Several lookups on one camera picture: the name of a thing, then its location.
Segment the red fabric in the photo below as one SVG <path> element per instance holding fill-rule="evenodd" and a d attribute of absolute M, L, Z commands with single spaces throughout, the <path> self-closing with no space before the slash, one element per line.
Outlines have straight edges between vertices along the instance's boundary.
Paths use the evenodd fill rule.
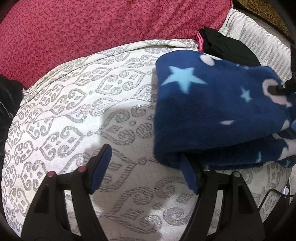
<path fill-rule="evenodd" d="M 61 63 L 147 39 L 195 39 L 230 0 L 20 0 L 0 24 L 0 74 L 32 86 Z"/>

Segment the bed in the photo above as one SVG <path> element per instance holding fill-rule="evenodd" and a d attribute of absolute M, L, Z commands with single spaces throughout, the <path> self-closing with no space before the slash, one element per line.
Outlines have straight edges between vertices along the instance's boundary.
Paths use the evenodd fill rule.
<path fill-rule="evenodd" d="M 231 9 L 219 31 L 247 45 L 283 81 L 291 77 L 290 49 L 248 16 Z M 61 64 L 24 91 L 5 145 L 1 183 L 5 216 L 18 235 L 46 173 L 71 172 L 108 143 L 113 156 L 91 196 L 108 239 L 179 240 L 197 196 L 180 171 L 154 159 L 153 118 L 155 61 L 180 49 L 197 51 L 198 44 L 155 39 L 114 47 Z M 291 173 L 275 162 L 239 171 L 258 206 L 270 188 L 282 192 Z M 65 198 L 71 229 L 79 234 L 71 193 Z M 268 196 L 263 221 L 278 198 Z M 220 192 L 209 233 L 217 227 L 221 200 Z"/>

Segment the brown textured rug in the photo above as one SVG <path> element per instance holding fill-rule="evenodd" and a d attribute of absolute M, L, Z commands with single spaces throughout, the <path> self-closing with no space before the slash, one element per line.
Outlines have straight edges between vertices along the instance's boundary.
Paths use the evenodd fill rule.
<path fill-rule="evenodd" d="M 271 23 L 273 27 L 276 26 L 277 30 L 281 30 L 286 35 L 285 37 L 292 39 L 289 30 L 268 0 L 233 0 L 233 2 L 235 7 L 244 7 L 256 17 L 259 16 L 266 22 Z"/>

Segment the mattress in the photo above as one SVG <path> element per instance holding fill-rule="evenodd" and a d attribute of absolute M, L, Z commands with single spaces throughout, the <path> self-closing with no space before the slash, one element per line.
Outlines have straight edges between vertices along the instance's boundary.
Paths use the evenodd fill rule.
<path fill-rule="evenodd" d="M 251 18 L 232 9 L 220 32 L 246 44 L 283 81 L 290 78 L 290 49 Z M 18 235 L 46 173 L 71 172 L 109 143 L 111 162 L 91 196 L 108 239 L 179 240 L 197 196 L 180 171 L 156 162 L 153 118 L 155 62 L 180 49 L 197 51 L 198 45 L 192 39 L 122 45 L 61 64 L 24 92 L 5 144 L 1 183 L 5 216 Z M 283 191 L 291 173 L 275 162 L 238 171 L 258 206 L 270 188 Z M 70 192 L 65 199 L 72 232 L 79 234 Z M 268 196 L 263 221 L 278 199 Z M 209 233 L 216 230 L 221 201 L 219 192 Z"/>

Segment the black cable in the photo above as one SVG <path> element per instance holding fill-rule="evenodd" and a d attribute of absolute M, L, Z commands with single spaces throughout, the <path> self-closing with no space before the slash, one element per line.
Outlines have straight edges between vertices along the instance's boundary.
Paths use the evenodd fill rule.
<path fill-rule="evenodd" d="M 278 194 L 278 195 L 280 195 L 280 196 L 284 196 L 285 198 L 287 198 L 287 197 L 288 197 L 288 198 L 290 198 L 290 197 L 294 197 L 294 195 L 285 195 L 285 194 L 279 192 L 278 190 L 276 190 L 276 189 L 274 189 L 274 188 L 271 188 L 271 189 L 269 189 L 269 190 L 267 191 L 267 193 L 265 194 L 265 196 L 264 196 L 264 198 L 263 198 L 261 204 L 259 205 L 259 208 L 258 208 L 259 211 L 261 210 L 261 208 L 262 208 L 262 206 L 263 206 L 263 204 L 264 204 L 264 202 L 265 202 L 265 200 L 266 200 L 266 198 L 267 198 L 267 196 L 268 196 L 268 194 L 269 194 L 270 192 L 274 192 L 274 193 L 276 193 L 276 194 Z"/>

